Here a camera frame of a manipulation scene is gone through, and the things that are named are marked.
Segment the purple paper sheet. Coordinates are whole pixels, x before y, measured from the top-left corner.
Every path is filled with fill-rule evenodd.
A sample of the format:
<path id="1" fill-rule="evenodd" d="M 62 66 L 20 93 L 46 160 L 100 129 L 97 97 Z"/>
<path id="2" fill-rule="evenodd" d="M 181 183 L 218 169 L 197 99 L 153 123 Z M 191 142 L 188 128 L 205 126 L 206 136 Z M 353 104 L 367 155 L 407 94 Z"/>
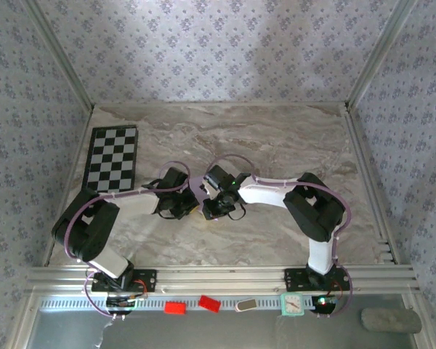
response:
<path id="1" fill-rule="evenodd" d="M 219 193 L 218 190 L 214 189 L 214 192 L 211 195 L 208 195 L 204 190 L 202 186 L 203 177 L 192 177 L 189 181 L 190 189 L 193 192 L 195 199 L 198 202 L 198 211 L 203 215 L 202 209 L 203 209 L 203 202 L 206 199 L 215 199 Z"/>

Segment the black and grey checkerboard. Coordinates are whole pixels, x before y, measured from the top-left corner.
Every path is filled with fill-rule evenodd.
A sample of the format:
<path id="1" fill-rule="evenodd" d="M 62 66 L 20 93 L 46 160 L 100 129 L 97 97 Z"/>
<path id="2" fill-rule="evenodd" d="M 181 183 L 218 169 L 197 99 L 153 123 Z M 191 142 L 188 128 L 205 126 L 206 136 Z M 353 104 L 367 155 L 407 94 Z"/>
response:
<path id="1" fill-rule="evenodd" d="M 98 193 L 132 190 L 137 141 L 135 125 L 95 127 L 89 141 L 81 187 Z"/>

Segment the red toy brick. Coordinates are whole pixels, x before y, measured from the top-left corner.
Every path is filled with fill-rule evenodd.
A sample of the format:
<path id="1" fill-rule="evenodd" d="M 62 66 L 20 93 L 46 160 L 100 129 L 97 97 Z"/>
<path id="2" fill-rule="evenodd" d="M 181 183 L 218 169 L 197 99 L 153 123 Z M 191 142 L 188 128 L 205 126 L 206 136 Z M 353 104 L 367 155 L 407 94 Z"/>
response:
<path id="1" fill-rule="evenodd" d="M 187 312 L 187 305 L 184 302 L 166 301 L 163 311 L 165 314 L 183 316 Z"/>
<path id="2" fill-rule="evenodd" d="M 198 306 L 211 311 L 212 313 L 218 313 L 221 308 L 221 302 L 206 295 L 201 295 L 198 301 Z"/>

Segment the silver oval object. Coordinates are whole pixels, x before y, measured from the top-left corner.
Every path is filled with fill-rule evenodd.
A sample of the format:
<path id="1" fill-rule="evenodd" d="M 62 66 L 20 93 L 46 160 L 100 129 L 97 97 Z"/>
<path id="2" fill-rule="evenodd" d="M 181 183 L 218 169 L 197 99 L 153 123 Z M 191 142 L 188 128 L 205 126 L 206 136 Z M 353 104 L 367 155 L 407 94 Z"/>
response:
<path id="1" fill-rule="evenodd" d="M 239 300 L 235 304 L 235 311 L 239 313 L 253 310 L 256 308 L 257 308 L 257 300 L 254 298 L 247 299 L 247 300 Z"/>

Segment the perforated metal strip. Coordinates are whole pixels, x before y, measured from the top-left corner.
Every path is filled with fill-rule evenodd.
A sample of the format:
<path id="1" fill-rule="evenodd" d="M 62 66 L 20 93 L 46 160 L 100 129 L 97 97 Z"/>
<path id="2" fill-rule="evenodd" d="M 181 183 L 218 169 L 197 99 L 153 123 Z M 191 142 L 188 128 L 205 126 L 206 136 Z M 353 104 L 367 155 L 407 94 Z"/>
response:
<path id="1" fill-rule="evenodd" d="M 138 311 L 163 311 L 167 302 L 181 302 L 186 304 L 186 310 L 206 310 L 199 305 L 200 296 L 153 296 L 143 300 L 137 300 L 132 309 Z M 240 302 L 255 300 L 256 310 L 281 310 L 281 296 L 213 296 L 220 302 L 220 310 L 236 310 Z M 39 309 L 46 311 L 66 310 L 94 310 L 86 297 L 42 297 L 39 301 Z"/>

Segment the mint green clock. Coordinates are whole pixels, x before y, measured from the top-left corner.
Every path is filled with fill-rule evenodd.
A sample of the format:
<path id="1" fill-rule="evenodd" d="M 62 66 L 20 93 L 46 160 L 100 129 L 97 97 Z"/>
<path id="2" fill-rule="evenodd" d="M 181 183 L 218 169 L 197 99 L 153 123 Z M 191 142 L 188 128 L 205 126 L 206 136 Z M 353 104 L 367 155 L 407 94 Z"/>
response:
<path id="1" fill-rule="evenodd" d="M 297 317 L 304 315 L 303 296 L 288 292 L 280 296 L 281 313 L 283 316 Z"/>

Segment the clear tape strip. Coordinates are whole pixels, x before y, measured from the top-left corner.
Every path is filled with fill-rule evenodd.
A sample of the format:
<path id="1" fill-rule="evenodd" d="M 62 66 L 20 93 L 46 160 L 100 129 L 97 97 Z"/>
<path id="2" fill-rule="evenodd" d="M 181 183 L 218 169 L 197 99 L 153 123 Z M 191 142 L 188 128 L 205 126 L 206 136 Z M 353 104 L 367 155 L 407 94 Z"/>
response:
<path id="1" fill-rule="evenodd" d="M 94 341 L 94 344 L 92 346 L 92 349 L 101 349 L 102 344 L 103 344 L 103 340 L 104 340 L 104 336 L 106 335 L 106 331 L 107 329 L 109 329 L 111 326 L 113 325 L 113 321 L 110 320 L 109 322 L 107 322 L 103 328 L 101 329 L 100 334 L 98 335 L 98 337 L 96 338 L 96 340 Z"/>

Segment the grey stone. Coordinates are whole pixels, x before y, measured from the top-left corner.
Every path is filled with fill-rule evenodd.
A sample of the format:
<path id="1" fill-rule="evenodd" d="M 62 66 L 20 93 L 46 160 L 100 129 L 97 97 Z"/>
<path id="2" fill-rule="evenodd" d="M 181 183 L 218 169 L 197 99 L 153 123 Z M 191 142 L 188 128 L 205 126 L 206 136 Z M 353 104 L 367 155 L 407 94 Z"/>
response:
<path id="1" fill-rule="evenodd" d="M 419 315 L 405 308 L 365 308 L 360 320 L 370 332 L 417 334 L 422 330 Z"/>

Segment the aluminium mounting rail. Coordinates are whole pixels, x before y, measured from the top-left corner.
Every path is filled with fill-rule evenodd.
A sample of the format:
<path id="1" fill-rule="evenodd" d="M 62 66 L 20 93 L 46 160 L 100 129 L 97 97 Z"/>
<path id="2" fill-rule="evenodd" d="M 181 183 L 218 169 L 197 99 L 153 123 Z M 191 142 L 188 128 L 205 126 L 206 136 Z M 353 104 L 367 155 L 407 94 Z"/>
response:
<path id="1" fill-rule="evenodd" d="M 157 268 L 155 295 L 274 295 L 286 290 L 283 266 L 166 266 Z M 349 265 L 356 294 L 419 293 L 410 265 Z M 33 268 L 26 291 L 81 295 L 86 268 Z"/>

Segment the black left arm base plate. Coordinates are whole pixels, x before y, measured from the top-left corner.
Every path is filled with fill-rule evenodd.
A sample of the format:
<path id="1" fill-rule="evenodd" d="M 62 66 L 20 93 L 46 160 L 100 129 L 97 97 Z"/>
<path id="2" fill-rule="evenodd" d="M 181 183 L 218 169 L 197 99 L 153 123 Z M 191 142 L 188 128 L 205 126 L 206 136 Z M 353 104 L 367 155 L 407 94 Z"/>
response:
<path id="1" fill-rule="evenodd" d="M 91 286 L 92 292 L 130 292 L 145 293 L 156 290 L 157 270 L 131 269 L 119 278 L 111 278 L 103 272 L 95 273 Z"/>

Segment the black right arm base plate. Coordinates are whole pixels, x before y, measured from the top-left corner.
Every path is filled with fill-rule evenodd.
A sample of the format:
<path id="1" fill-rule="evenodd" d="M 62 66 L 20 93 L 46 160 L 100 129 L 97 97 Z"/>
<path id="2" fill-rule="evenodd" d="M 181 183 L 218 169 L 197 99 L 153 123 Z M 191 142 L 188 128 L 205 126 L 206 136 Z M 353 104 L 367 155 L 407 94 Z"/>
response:
<path id="1" fill-rule="evenodd" d="M 283 273 L 287 292 L 327 292 L 349 291 L 350 283 L 347 274 L 336 266 L 326 275 L 316 273 L 312 269 L 287 268 Z"/>

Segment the aluminium side rail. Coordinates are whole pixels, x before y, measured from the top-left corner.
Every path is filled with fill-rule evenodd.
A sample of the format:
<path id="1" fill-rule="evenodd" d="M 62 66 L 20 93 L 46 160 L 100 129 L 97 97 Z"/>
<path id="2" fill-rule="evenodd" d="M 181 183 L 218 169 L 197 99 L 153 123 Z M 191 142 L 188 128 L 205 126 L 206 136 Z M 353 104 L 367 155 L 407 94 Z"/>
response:
<path id="1" fill-rule="evenodd" d="M 87 133 L 87 130 L 89 128 L 89 123 L 90 123 L 90 120 L 91 120 L 91 117 L 92 117 L 92 114 L 93 114 L 93 110 L 94 110 L 94 106 L 92 106 L 89 109 L 88 116 L 86 118 L 84 126 L 81 129 L 75 153 L 72 155 L 71 163 L 70 163 L 70 167 L 69 167 L 68 173 L 67 173 L 66 177 L 64 178 L 65 186 L 63 187 L 62 198 L 61 198 L 59 206 L 57 208 L 56 218 L 54 219 L 54 222 L 52 222 L 50 224 L 51 228 L 53 227 L 53 225 L 57 221 L 57 219 L 65 211 L 65 203 L 66 203 L 66 201 L 68 199 L 68 196 L 69 196 L 69 193 L 70 193 L 70 190 L 71 190 L 71 186 L 72 186 L 71 183 L 72 183 L 72 180 L 73 180 L 73 176 L 74 176 L 76 167 L 78 165 L 78 159 L 79 159 L 79 156 L 81 154 L 81 149 L 83 148 L 83 145 L 84 145 L 84 138 L 86 137 L 86 133 Z M 44 250 L 44 254 L 43 254 L 43 257 L 41 259 L 41 266 L 42 267 L 48 267 L 49 266 L 49 261 L 50 261 L 51 256 L 52 256 L 52 251 L 53 251 L 54 245 L 55 245 L 54 239 L 52 237 L 52 234 L 50 234 L 49 238 L 47 240 L 46 249 Z"/>
<path id="2" fill-rule="evenodd" d="M 368 160 L 365 143 L 359 133 L 359 126 L 350 114 L 349 108 L 342 103 L 339 107 L 345 120 L 347 134 L 358 164 L 360 178 L 366 192 L 366 201 L 371 211 L 376 238 L 381 245 L 381 260 L 384 263 L 400 265 L 400 253 L 395 243 L 394 235 L 387 222 L 385 208 L 379 190 L 375 187 L 374 174 Z"/>

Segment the aluminium frame post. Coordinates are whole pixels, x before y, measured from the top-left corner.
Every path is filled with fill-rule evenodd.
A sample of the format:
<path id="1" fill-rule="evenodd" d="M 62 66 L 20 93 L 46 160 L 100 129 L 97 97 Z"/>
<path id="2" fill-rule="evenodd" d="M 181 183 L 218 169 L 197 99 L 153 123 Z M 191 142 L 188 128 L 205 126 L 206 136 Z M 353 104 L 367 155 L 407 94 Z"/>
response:
<path id="1" fill-rule="evenodd" d="M 93 104 L 86 92 L 80 78 L 71 65 L 69 56 L 59 42 L 51 23 L 46 18 L 37 0 L 20 0 L 36 31 L 40 35 L 46 48 L 49 50 L 53 60 L 60 69 L 65 80 L 76 96 L 81 107 L 90 114 L 93 111 Z"/>
<path id="2" fill-rule="evenodd" d="M 417 2 L 418 0 L 397 0 L 394 9 L 384 25 L 381 35 L 374 44 L 366 64 L 360 72 L 360 75 L 346 100 L 346 109 L 349 112 L 356 109 L 358 103 L 366 93 L 375 74 L 381 67 L 381 64 L 400 34 L 400 31 L 405 25 L 408 16 L 416 6 Z"/>

